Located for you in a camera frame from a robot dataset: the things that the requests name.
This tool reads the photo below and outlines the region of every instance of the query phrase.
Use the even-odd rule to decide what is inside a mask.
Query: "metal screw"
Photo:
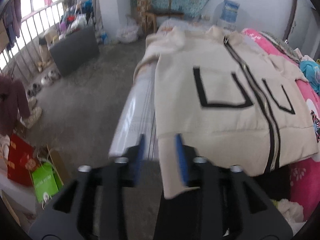
[[[237,172],[242,172],[243,169],[240,165],[233,165],[230,167],[230,170],[234,173],[237,173]]]
[[[206,163],[206,162],[207,162],[207,159],[204,158],[204,157],[195,157],[195,158],[193,159],[193,162],[194,162],[194,163]]]
[[[128,163],[129,159],[126,157],[118,157],[115,160],[115,163]]]
[[[78,171],[80,171],[80,172],[89,172],[89,171],[91,171],[92,170],[92,168],[91,168],[91,166],[89,166],[89,165],[81,165],[79,168],[78,168]]]

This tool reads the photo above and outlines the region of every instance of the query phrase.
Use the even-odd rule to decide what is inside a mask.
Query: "pink blanket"
[[[287,55],[278,51],[273,44],[259,32],[252,29],[244,29],[243,34],[254,40],[269,55],[282,56],[298,66]],[[320,99],[310,84],[302,80],[296,80],[297,86],[305,99],[313,124],[318,144],[320,143]],[[304,219],[308,220],[320,201],[320,157],[319,154],[303,161],[291,164],[291,199],[303,206]]]

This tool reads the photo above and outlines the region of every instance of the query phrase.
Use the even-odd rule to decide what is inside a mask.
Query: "red bag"
[[[20,159],[20,166],[28,171],[34,172],[40,167],[39,161],[34,159],[31,154],[24,153]]]
[[[20,165],[20,160],[26,155],[32,156],[33,150],[31,145],[27,144],[17,135],[12,134],[10,136],[8,179],[27,187],[33,186],[29,171]]]

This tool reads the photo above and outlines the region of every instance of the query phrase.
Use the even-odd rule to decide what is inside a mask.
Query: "jacket zipper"
[[[272,148],[272,146],[273,146],[273,151],[270,150],[270,154],[272,154],[272,162],[271,162],[271,165],[270,165],[270,168],[268,169],[268,171],[273,171],[276,168],[278,154],[279,154],[279,150],[280,150],[280,135],[279,135],[279,129],[278,129],[276,120],[274,119],[273,114],[272,114],[270,103],[268,101],[267,96],[264,94],[262,89],[259,87],[257,82],[254,80],[253,76],[251,75],[251,72],[250,72],[248,65],[246,64],[246,62],[244,62],[244,60],[241,59],[241,57],[236,53],[236,51],[233,49],[233,47],[229,44],[228,37],[226,37],[226,36],[224,37],[224,45],[227,48],[230,55],[233,57],[233,59],[235,61],[237,61],[238,64],[240,65],[240,67],[244,73],[244,76],[246,77],[251,89],[253,90],[253,92],[258,100],[258,103],[259,103],[261,109],[264,110],[262,112],[263,112],[265,118],[267,119],[268,124],[269,124],[269,128],[270,128],[270,139],[271,139],[270,140],[271,141],[270,148]]]

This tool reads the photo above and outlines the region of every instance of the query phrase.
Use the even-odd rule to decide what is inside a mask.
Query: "sneaker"
[[[40,118],[42,114],[42,109],[40,107],[35,107],[31,111],[31,115],[27,119],[22,119],[22,124],[27,128],[30,129]]]
[[[35,97],[28,98],[28,105],[29,105],[30,112],[35,107],[36,103],[37,103],[37,99]]]
[[[49,76],[51,79],[56,79],[56,80],[60,78],[59,73],[57,73],[55,70],[51,70],[51,71],[48,73],[48,76]]]
[[[50,86],[50,85],[52,85],[52,83],[53,83],[52,79],[51,79],[50,77],[48,77],[48,76],[44,76],[44,77],[41,79],[41,84],[42,84],[43,86]]]
[[[29,98],[32,98],[32,97],[35,96],[35,92],[33,91],[33,89],[28,89],[27,95],[28,95]]]
[[[40,90],[41,90],[41,85],[38,84],[38,83],[33,83],[33,84],[32,84],[32,89],[33,89],[34,92],[37,94],[37,93],[39,93]]]

